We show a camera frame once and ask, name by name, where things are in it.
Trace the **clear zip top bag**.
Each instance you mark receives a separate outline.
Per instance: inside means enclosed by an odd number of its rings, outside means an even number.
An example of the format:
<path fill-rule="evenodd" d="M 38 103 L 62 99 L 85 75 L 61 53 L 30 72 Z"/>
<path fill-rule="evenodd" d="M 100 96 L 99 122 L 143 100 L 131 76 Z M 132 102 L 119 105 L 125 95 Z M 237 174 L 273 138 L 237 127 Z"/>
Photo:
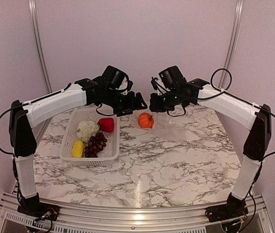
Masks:
<path fill-rule="evenodd" d="M 138 124 L 138 117 L 141 114 L 147 114 L 153 116 L 153 126 L 151 128 L 141 128 Z M 185 130 L 176 124 L 176 122 L 169 118 L 165 113 L 155 113 L 150 110 L 139 110 L 129 116 L 130 124 L 140 130 L 151 133 L 154 136 L 167 139 L 173 142 L 185 142 L 186 133 Z"/>

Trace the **orange toy pumpkin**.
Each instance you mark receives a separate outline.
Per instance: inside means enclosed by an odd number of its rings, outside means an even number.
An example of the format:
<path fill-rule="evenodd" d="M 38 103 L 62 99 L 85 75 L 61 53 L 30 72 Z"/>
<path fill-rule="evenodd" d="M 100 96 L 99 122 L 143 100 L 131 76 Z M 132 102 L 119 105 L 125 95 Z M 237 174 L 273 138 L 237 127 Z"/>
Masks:
<path fill-rule="evenodd" d="M 141 113 L 138 116 L 137 123 L 138 123 L 139 127 L 142 129 L 151 129 L 154 125 L 153 115 L 146 113 L 146 112 Z"/>

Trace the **white toy cauliflower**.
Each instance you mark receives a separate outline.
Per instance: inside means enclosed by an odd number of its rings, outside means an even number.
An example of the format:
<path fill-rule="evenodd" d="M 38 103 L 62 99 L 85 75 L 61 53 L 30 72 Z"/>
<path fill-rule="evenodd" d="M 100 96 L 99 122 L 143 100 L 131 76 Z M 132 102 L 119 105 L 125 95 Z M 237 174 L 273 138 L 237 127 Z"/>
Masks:
<path fill-rule="evenodd" d="M 86 143 L 99 129 L 99 124 L 94 121 L 81 121 L 77 126 L 76 136 L 79 140 Z"/>

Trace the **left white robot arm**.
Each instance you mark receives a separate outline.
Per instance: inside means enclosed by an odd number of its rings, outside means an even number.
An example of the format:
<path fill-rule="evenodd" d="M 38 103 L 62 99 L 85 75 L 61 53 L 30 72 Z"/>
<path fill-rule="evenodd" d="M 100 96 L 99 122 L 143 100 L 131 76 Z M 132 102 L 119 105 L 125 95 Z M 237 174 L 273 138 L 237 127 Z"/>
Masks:
<path fill-rule="evenodd" d="M 31 215 L 39 216 L 44 210 L 34 181 L 33 160 L 37 142 L 33 128 L 65 111 L 91 104 L 110 106 L 118 117 L 146 109 L 147 104 L 141 93 L 131 91 L 132 85 L 128 76 L 84 78 L 35 100 L 24 103 L 16 100 L 12 103 L 10 141 L 22 204 Z"/>

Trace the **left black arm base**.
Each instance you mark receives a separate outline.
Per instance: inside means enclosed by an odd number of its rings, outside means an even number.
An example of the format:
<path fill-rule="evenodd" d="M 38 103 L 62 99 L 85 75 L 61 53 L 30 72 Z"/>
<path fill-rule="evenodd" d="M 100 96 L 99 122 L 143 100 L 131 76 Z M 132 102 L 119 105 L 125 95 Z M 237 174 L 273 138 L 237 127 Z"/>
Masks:
<path fill-rule="evenodd" d="M 58 218 L 59 206 L 41 202 L 38 193 L 31 198 L 20 196 L 17 199 L 19 202 L 17 211 L 19 213 L 36 217 L 38 220 L 48 218 L 49 220 L 56 221 Z"/>

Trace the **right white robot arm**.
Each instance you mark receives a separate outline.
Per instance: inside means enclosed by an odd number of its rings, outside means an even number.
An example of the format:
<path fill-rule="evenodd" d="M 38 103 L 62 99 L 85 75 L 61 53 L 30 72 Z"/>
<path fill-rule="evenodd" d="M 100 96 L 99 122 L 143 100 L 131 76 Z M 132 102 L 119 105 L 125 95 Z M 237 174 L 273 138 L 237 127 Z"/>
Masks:
<path fill-rule="evenodd" d="M 234 217 L 241 210 L 241 202 L 249 194 L 262 168 L 271 139 L 270 107 L 242 100 L 202 79 L 188 82 L 185 78 L 152 78 L 151 84 L 157 91 L 150 98 L 152 112 L 169 113 L 177 105 L 183 108 L 190 104 L 201 105 L 231 118 L 249 131 L 243 146 L 241 170 L 227 203 L 223 206 L 223 214 Z"/>

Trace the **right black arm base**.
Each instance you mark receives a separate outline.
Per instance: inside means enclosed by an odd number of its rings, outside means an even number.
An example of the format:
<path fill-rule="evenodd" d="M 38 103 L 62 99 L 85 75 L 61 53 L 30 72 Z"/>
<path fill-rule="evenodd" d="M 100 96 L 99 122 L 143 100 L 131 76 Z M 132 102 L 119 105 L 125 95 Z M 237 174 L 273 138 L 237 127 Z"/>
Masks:
<path fill-rule="evenodd" d="M 205 216 L 209 222 L 216 222 L 245 216 L 248 213 L 245 199 L 238 199 L 230 193 L 225 204 L 207 207 Z"/>

